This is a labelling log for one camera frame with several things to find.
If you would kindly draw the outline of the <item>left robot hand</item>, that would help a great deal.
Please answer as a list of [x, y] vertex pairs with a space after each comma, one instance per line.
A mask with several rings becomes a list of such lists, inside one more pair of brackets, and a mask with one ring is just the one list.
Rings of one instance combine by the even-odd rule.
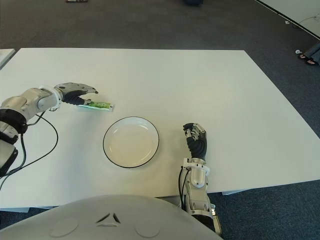
[[54, 87], [54, 89], [59, 92], [62, 102], [75, 106], [88, 105], [92, 102], [90, 99], [81, 98], [81, 96], [99, 93], [92, 86], [74, 82], [58, 84]]

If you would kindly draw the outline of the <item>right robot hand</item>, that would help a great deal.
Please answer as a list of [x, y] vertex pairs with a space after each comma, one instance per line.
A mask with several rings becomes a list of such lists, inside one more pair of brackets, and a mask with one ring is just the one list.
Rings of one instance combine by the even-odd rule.
[[183, 125], [186, 143], [191, 157], [206, 160], [207, 154], [207, 132], [198, 123], [186, 123]]

